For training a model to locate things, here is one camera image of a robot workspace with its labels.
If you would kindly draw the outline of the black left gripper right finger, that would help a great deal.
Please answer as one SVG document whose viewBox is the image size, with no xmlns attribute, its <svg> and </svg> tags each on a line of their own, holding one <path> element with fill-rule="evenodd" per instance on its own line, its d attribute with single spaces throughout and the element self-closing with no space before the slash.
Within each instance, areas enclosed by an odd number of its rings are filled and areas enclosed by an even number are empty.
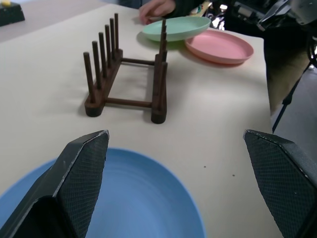
<svg viewBox="0 0 317 238">
<path fill-rule="evenodd" d="M 247 129 L 244 140 L 262 197 L 285 238 L 317 236 L 317 164 L 294 142 Z"/>
</svg>

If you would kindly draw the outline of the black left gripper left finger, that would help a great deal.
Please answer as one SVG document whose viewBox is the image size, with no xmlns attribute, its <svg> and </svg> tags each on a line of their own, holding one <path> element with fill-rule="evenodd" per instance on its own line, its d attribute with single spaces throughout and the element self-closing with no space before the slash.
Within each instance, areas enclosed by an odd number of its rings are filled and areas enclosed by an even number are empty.
<svg viewBox="0 0 317 238">
<path fill-rule="evenodd" d="M 101 189 L 109 132 L 69 142 L 0 230 L 2 238 L 84 238 Z"/>
</svg>

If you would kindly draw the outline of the person's bare hand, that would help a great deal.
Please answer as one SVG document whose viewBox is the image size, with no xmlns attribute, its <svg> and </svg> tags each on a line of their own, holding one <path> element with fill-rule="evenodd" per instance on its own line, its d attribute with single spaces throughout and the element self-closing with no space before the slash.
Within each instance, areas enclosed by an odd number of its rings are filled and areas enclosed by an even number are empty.
<svg viewBox="0 0 317 238">
<path fill-rule="evenodd" d="M 151 0 L 139 8 L 139 19 L 149 24 L 152 18 L 163 17 L 175 10 L 174 0 Z"/>
</svg>

